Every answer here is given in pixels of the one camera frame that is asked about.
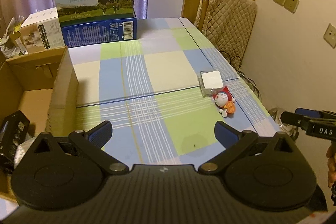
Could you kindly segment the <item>person's right hand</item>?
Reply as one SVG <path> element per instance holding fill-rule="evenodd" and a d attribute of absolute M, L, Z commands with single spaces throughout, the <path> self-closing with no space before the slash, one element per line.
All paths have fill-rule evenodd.
<path fill-rule="evenodd" d="M 336 181 L 336 164 L 335 164 L 335 152 L 333 147 L 330 146 L 326 152 L 326 157 L 328 158 L 327 167 L 328 167 L 328 187 L 331 188 Z"/>

